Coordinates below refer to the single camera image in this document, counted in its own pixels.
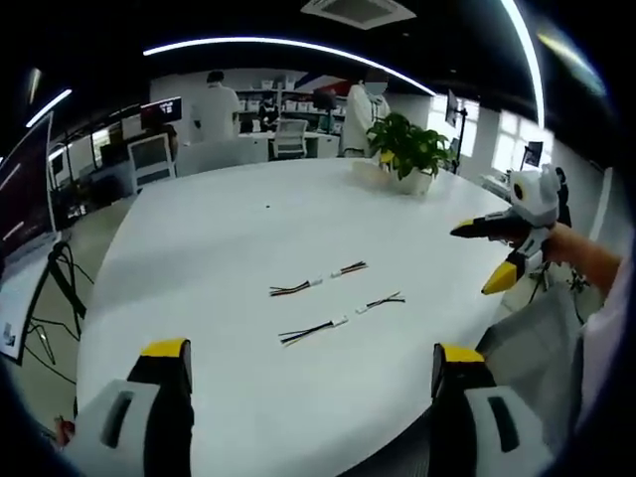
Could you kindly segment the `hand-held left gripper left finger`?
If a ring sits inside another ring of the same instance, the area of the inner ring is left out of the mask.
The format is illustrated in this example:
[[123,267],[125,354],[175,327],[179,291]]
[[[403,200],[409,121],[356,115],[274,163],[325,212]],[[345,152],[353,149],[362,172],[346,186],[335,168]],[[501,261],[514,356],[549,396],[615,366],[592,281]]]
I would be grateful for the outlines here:
[[151,343],[79,411],[65,458],[81,476],[190,476],[192,390],[191,342]]

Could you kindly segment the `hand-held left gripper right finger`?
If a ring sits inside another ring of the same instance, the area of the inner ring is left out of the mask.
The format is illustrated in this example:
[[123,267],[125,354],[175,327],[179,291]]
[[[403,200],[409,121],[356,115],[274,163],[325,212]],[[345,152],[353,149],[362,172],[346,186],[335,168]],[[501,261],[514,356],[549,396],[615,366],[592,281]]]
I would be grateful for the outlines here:
[[540,476],[552,462],[541,420],[477,351],[435,344],[430,390],[432,476]]

